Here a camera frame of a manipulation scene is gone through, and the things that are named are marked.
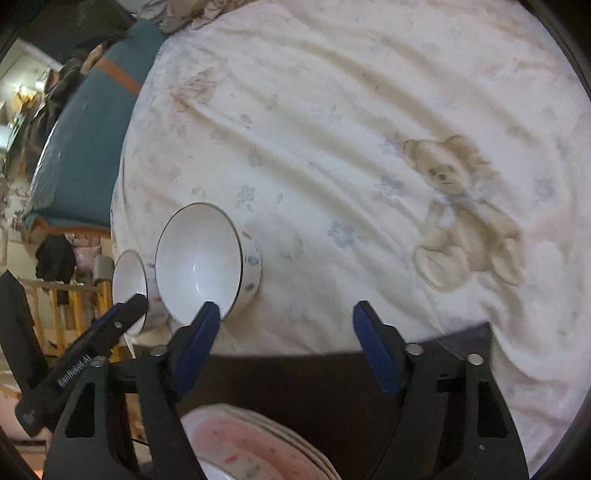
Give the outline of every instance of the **orange stripe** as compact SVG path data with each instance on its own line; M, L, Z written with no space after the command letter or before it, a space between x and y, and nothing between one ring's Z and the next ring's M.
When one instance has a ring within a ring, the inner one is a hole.
M122 70L116 63L113 63L106 57L102 57L96 62L95 67L100 68L113 80L119 82L125 89L127 89L133 95L138 95L142 86L136 82L129 74Z

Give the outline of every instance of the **teddy bear print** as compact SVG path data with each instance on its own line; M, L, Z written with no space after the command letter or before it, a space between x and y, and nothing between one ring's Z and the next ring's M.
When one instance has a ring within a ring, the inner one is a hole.
M423 280L448 293L473 272L490 271L509 285L523 282L521 233L515 222L487 202L475 187L498 175L468 139L409 140L410 166L437 190L420 232L413 260Z

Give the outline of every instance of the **wall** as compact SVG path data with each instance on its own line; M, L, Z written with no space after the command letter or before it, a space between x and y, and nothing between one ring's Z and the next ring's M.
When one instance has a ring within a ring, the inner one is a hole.
M16 42L0 63L0 102L6 102L6 117L10 120L16 113L12 107L15 89L21 85L42 92L43 79L49 68L27 55L24 46Z

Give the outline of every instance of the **stacked plate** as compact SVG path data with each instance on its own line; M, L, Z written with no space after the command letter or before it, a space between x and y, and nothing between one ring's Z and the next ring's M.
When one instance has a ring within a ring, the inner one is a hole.
M227 478L340 480L314 446L253 411L220 404L193 410L181 421L200 461Z

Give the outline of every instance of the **metal screw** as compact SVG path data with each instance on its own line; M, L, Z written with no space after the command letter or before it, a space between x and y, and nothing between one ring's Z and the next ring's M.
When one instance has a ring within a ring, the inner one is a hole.
M99 367L102 367L106 361L107 361L107 357L99 355L99 356L94 357L92 359L92 362L90 362L90 364L95 368L99 368Z
M166 345L156 345L154 349L150 352L152 356L163 356L166 352L168 352L168 348Z
M422 355L424 352L423 347L420 346L418 343L409 343L406 346L406 350L408 353L414 356Z
M477 367L484 363L484 359L480 355L478 355L478 353L471 353L470 355L468 355L467 360L472 365L476 365Z

